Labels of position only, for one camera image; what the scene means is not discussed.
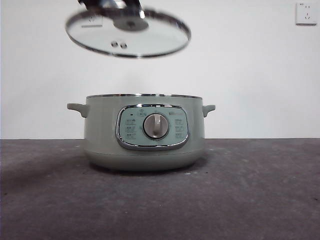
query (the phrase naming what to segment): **pot base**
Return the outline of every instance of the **pot base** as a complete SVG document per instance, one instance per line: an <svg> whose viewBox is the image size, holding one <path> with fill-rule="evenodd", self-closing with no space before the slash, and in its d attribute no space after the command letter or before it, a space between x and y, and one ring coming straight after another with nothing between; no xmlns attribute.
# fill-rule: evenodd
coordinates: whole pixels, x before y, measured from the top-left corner
<svg viewBox="0 0 320 240"><path fill-rule="evenodd" d="M193 164L198 158L203 156L203 150L193 152L136 156L136 155L112 155L84 151L90 162L112 170L121 171L162 171L182 168Z"/></svg>

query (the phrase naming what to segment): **pot handle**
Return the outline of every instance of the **pot handle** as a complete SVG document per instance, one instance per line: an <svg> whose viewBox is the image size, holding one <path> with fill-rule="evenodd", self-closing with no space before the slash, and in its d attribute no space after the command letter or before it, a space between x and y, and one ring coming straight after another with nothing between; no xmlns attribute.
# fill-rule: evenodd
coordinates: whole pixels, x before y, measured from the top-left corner
<svg viewBox="0 0 320 240"><path fill-rule="evenodd" d="M205 118L209 112L216 109L216 105L205 105L202 106L203 117Z"/></svg>
<svg viewBox="0 0 320 240"><path fill-rule="evenodd" d="M67 109L78 111L82 117L88 117L89 105L79 104L79 103L68 103L66 105Z"/></svg>

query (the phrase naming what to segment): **pot rim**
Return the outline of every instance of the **pot rim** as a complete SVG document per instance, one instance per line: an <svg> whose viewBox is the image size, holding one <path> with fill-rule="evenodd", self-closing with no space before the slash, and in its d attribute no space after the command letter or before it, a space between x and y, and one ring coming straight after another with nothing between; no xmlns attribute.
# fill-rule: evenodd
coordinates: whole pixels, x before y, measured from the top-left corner
<svg viewBox="0 0 320 240"><path fill-rule="evenodd" d="M188 99L201 99L200 96L190 96L190 95L179 95L179 94L156 94L156 93L119 93L119 94L100 94L100 95L90 95L87 99L92 98L104 98L104 97L171 97L171 98L188 98Z"/></svg>

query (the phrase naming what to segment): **white wall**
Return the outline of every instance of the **white wall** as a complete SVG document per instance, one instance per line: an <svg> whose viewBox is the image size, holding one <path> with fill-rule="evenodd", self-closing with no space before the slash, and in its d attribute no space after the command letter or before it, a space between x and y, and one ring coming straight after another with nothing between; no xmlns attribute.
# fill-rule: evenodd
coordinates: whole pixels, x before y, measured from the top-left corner
<svg viewBox="0 0 320 240"><path fill-rule="evenodd" d="M207 138L320 137L320 27L295 25L295 1L141 3L182 18L190 45L154 59L104 56L68 39L76 0L2 0L1 138L83 138L84 119L66 104L111 93L202 96L216 104Z"/></svg>

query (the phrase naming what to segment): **icon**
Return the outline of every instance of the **icon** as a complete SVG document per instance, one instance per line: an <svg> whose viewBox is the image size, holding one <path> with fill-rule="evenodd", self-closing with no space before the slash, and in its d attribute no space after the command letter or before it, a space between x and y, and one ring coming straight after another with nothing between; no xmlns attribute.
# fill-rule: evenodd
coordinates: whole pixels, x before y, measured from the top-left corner
<svg viewBox="0 0 320 240"><path fill-rule="evenodd" d="M177 124L177 125L184 124L183 121L182 121L182 119L175 119L175 120L174 120L174 123Z"/></svg>
<svg viewBox="0 0 320 240"><path fill-rule="evenodd" d="M183 130L185 130L184 126L175 126L176 132L182 132Z"/></svg>
<svg viewBox="0 0 320 240"><path fill-rule="evenodd" d="M140 109L140 110L139 110L138 116L144 117L144 116L146 116L146 115L147 115L147 114L146 114L145 110L143 110L143 109Z"/></svg>
<svg viewBox="0 0 320 240"><path fill-rule="evenodd" d="M184 136L183 136L183 134L182 134L181 132L176 132L176 133L175 133L175 138L176 138L176 139L183 139Z"/></svg>
<svg viewBox="0 0 320 240"><path fill-rule="evenodd" d="M126 133L134 133L136 131L136 126L126 126L125 132Z"/></svg>
<svg viewBox="0 0 320 240"><path fill-rule="evenodd" d="M127 133L126 139L129 139L129 140L136 139L136 134L135 133Z"/></svg>
<svg viewBox="0 0 320 240"><path fill-rule="evenodd" d="M127 119L125 121L126 125L136 125L136 120L135 119Z"/></svg>

